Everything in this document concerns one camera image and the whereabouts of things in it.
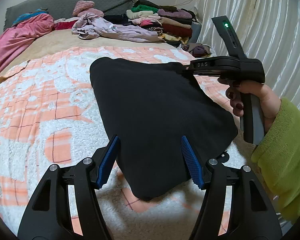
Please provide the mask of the green fleece sleeve forearm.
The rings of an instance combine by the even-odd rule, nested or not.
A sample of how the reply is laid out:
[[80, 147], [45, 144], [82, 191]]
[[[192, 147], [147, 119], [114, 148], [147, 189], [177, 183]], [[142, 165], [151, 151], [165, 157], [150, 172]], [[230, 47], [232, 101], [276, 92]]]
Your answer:
[[281, 215], [295, 223], [300, 217], [300, 111], [287, 98], [251, 159], [261, 169], [270, 192], [278, 196]]

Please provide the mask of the right hand dark nails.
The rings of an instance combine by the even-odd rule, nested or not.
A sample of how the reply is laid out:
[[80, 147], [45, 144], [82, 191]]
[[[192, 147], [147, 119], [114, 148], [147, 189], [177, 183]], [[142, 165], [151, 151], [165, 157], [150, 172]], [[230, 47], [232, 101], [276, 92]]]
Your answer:
[[243, 81], [234, 83], [227, 79], [218, 78], [218, 82], [229, 85], [226, 97], [230, 100], [230, 106], [235, 116], [244, 115], [245, 106], [241, 100], [241, 93], [253, 94], [258, 97], [264, 117], [264, 132], [267, 133], [272, 126], [281, 106], [280, 98], [267, 85], [255, 81]]

